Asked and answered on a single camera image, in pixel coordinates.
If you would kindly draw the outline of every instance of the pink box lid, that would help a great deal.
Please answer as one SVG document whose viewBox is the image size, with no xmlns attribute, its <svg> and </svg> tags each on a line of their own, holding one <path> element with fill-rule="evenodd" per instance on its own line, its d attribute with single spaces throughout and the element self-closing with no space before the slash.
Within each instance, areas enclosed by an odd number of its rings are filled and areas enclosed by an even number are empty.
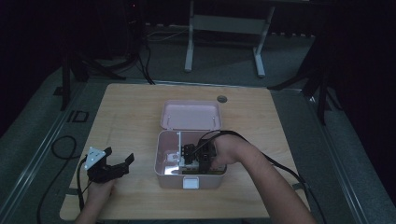
<svg viewBox="0 0 396 224">
<path fill-rule="evenodd" d="M 215 101 L 166 101 L 163 106 L 161 126 L 166 130 L 219 130 L 221 128 L 219 104 Z"/>
</svg>

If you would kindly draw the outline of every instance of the gray carpet floor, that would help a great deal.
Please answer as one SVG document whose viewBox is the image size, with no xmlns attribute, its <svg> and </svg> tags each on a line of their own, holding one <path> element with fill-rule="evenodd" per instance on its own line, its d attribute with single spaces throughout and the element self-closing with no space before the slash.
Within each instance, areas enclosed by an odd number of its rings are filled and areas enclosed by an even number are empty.
<svg viewBox="0 0 396 224">
<path fill-rule="evenodd" d="M 241 46 L 223 42 L 207 41 L 207 35 L 199 36 L 194 52 L 192 72 L 185 73 L 184 60 L 187 40 L 184 34 L 176 39 L 150 41 L 149 72 L 157 82 L 179 84 L 208 84 L 231 86 L 267 87 L 293 77 L 313 38 L 271 35 L 263 49 L 263 60 L 267 76 L 256 76 L 252 50 L 244 41 Z M 142 59 L 149 57 L 145 49 Z M 138 65 L 118 71 L 127 77 L 125 83 L 144 83 Z M 61 112 L 62 98 L 52 95 L 61 86 L 61 70 L 50 75 L 19 118 L 0 140 L 0 203 L 2 219 L 7 223 L 34 223 L 37 207 L 51 180 L 58 174 L 65 161 L 56 158 L 50 145 L 58 138 L 71 135 L 76 138 L 79 155 L 94 121 L 106 86 L 114 80 L 92 74 L 87 83 L 73 81 L 73 100 Z M 296 83 L 287 90 L 273 91 L 276 109 L 282 122 L 290 150 L 297 169 L 305 178 L 318 198 L 328 223 L 392 223 L 396 220 L 396 209 L 381 186 L 373 167 L 367 159 L 359 138 L 346 115 L 332 105 L 326 111 L 326 126 L 319 124 L 315 115 L 316 104 L 304 98 L 299 89 L 304 82 Z M 86 122 L 71 122 L 66 118 L 72 111 L 89 112 Z M 64 138 L 55 145 L 58 154 L 68 156 L 73 142 Z M 24 180 L 25 191 L 15 197 L 12 190 L 19 185 L 21 175 L 37 151 L 44 151 L 43 162 L 37 165 L 33 178 Z M 64 195 L 75 172 L 77 160 L 71 160 L 49 189 L 42 203 L 42 223 L 67 223 L 59 218 Z M 312 213 L 323 223 L 318 207 L 312 200 Z M 213 220 L 187 220 L 187 223 L 210 223 Z M 215 220 L 214 222 L 240 222 L 240 220 Z M 268 219 L 251 219 L 250 223 L 269 223 Z M 106 221 L 106 223 L 128 223 L 128 221 Z M 129 223 L 147 223 L 129 221 Z"/>
</svg>

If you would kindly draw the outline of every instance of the pink box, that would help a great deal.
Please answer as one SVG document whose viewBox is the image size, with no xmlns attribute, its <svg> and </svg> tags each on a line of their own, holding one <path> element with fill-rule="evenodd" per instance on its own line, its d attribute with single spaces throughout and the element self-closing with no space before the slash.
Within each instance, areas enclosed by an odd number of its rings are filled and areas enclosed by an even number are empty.
<svg viewBox="0 0 396 224">
<path fill-rule="evenodd" d="M 226 166 L 207 174 L 186 168 L 181 146 L 194 144 L 210 131 L 221 128 L 219 104 L 214 101 L 170 100 L 163 106 L 163 131 L 158 136 L 155 172 L 166 189 L 215 189 L 226 173 Z M 209 138 L 216 132 L 208 134 Z"/>
</svg>

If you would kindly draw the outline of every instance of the metal frame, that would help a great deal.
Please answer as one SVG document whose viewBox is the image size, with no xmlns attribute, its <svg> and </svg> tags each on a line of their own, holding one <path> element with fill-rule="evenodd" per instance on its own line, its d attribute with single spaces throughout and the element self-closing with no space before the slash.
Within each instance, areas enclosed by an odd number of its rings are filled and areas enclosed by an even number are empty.
<svg viewBox="0 0 396 224">
<path fill-rule="evenodd" d="M 207 30 L 260 35 L 259 44 L 253 48 L 253 56 L 256 62 L 257 75 L 259 77 L 265 77 L 264 65 L 262 63 L 262 46 L 264 45 L 265 37 L 267 37 L 274 11 L 275 7 L 270 7 L 266 20 L 196 15 L 194 14 L 194 1 L 190 0 L 189 45 L 187 46 L 184 70 L 186 72 L 192 71 L 194 30 Z"/>
</svg>

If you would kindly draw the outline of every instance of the small round object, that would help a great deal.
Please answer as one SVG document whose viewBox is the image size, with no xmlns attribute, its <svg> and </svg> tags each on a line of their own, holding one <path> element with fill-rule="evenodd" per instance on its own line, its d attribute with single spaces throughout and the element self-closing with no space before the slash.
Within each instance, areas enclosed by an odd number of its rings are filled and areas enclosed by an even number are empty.
<svg viewBox="0 0 396 224">
<path fill-rule="evenodd" d="M 223 96 L 223 95 L 218 96 L 218 101 L 219 103 L 222 104 L 226 103 L 228 101 L 227 96 Z"/>
</svg>

